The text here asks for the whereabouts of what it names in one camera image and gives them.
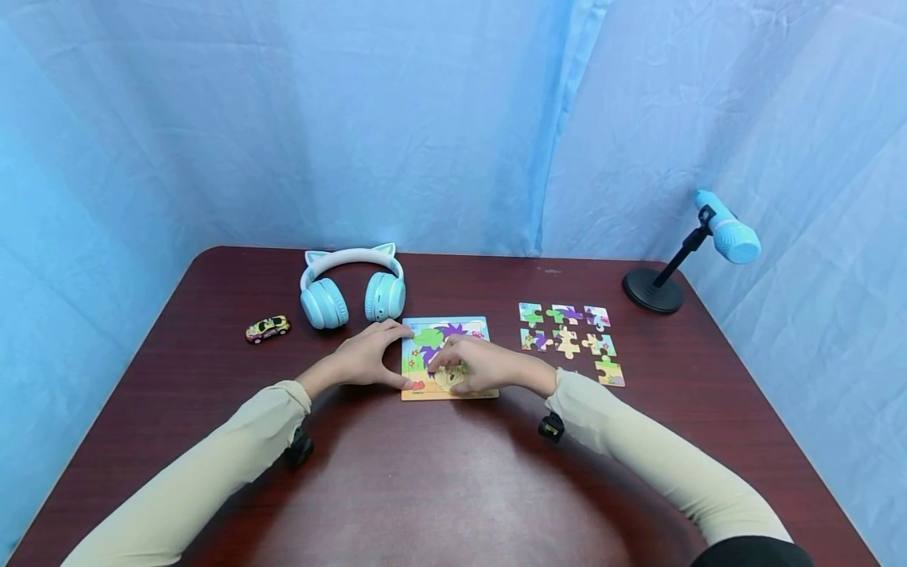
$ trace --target light blue curtain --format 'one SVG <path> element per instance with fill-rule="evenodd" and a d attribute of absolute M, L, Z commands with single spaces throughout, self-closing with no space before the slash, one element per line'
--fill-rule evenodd
<path fill-rule="evenodd" d="M 762 236 L 698 295 L 882 564 L 907 557 L 907 4 L 617 2 L 555 152 L 546 256 L 669 259 L 696 187 Z"/>
<path fill-rule="evenodd" d="M 766 252 L 703 249 L 690 280 L 873 551 L 907 555 L 899 0 L 0 14 L 0 557 L 200 251 L 666 259 L 697 186 Z"/>

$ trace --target jigsaw puzzle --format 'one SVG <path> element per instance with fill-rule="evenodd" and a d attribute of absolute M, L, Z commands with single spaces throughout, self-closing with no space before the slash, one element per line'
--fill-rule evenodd
<path fill-rule="evenodd" d="M 545 331 L 536 330 L 533 333 L 528 328 L 520 329 L 520 346 L 523 350 L 532 350 L 532 347 L 536 347 L 539 352 L 545 352 L 548 346 L 553 344 L 553 340 L 545 338 Z"/>
<path fill-rule="evenodd" d="M 623 370 L 616 362 L 611 362 L 609 357 L 602 357 L 601 360 L 595 361 L 595 369 L 601 372 L 599 374 L 599 383 L 605 386 L 624 387 Z"/>
<path fill-rule="evenodd" d="M 527 323 L 529 328 L 535 328 L 544 320 L 545 318 L 541 316 L 541 303 L 520 304 L 520 321 Z"/>
<path fill-rule="evenodd" d="M 498 390 L 485 390 L 466 396 L 454 396 L 451 388 L 463 382 L 462 366 L 442 367 L 429 374 L 428 363 L 453 335 L 472 335 L 488 340 L 488 324 L 484 317 L 405 318 L 404 325 L 413 330 L 412 338 L 403 340 L 403 374 L 413 381 L 412 390 L 400 392 L 404 401 L 455 400 L 497 397 Z"/>
<path fill-rule="evenodd" d="M 570 331 L 566 325 L 562 325 L 561 330 L 557 331 L 557 337 L 561 340 L 557 350 L 562 352 L 568 360 L 572 360 L 573 355 L 580 352 L 580 347 L 573 342 L 576 340 L 576 333 Z"/>
<path fill-rule="evenodd" d="M 604 351 L 606 357 L 616 357 L 618 355 L 618 352 L 614 349 L 614 341 L 611 340 L 611 335 L 602 335 L 601 338 L 598 338 L 591 333 L 587 333 L 586 340 L 580 344 L 588 348 L 596 357 L 600 357 L 602 351 Z"/>
<path fill-rule="evenodd" d="M 576 325 L 583 319 L 582 313 L 573 308 L 573 305 L 553 304 L 551 309 L 545 311 L 545 315 L 553 317 L 554 322 L 558 325 L 562 325 L 564 322 Z"/>
<path fill-rule="evenodd" d="M 586 312 L 586 322 L 594 325 L 599 332 L 605 330 L 605 327 L 611 326 L 608 311 L 605 308 L 594 308 L 587 305 L 583 306 L 582 310 Z"/>

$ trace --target beige sleeve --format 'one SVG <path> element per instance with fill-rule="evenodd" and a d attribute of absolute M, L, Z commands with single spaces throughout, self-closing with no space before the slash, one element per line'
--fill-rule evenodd
<path fill-rule="evenodd" d="M 298 382 L 261 390 L 94 528 L 63 567 L 173 565 L 224 502 L 290 446 L 311 405 Z"/>
<path fill-rule="evenodd" d="M 792 541 L 752 486 L 598 382 L 559 369 L 546 405 L 561 417 L 568 435 L 623 463 L 671 501 L 709 545 L 738 535 Z"/>

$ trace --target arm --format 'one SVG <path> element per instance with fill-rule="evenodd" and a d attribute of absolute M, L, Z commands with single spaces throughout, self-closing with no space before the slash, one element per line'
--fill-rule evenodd
<path fill-rule="evenodd" d="M 227 499 L 258 478 L 290 446 L 312 400 L 335 384 L 412 382 L 381 356 L 412 331 L 393 320 L 348 339 L 296 380 L 267 387 L 227 423 L 158 473 L 70 553 L 63 567 L 173 565 Z"/>
<path fill-rule="evenodd" d="M 289 447 L 311 404 L 292 380 L 261 390 L 94 528 L 63 567 L 179 561 L 224 502 Z"/>
<path fill-rule="evenodd" d="M 739 535 L 793 542 L 775 511 L 742 478 L 585 376 L 558 370 L 546 405 L 567 433 L 626 465 L 702 532 L 708 545 Z"/>
<path fill-rule="evenodd" d="M 791 542 L 752 486 L 598 382 L 472 337 L 451 337 L 428 369 L 461 362 L 469 374 L 453 387 L 455 394 L 516 385 L 547 398 L 568 434 L 626 465 L 689 518 L 709 545 L 739 535 Z"/>

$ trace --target person's right hand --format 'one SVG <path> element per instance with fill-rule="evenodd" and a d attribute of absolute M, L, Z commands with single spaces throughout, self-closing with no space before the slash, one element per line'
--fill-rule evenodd
<path fill-rule="evenodd" d="M 542 397 L 549 397 L 557 386 L 557 372 L 536 357 L 498 347 L 480 338 L 453 335 L 428 365 L 429 372 L 440 367 L 466 363 L 465 380 L 451 389 L 462 396 L 503 386 L 524 386 Z"/>

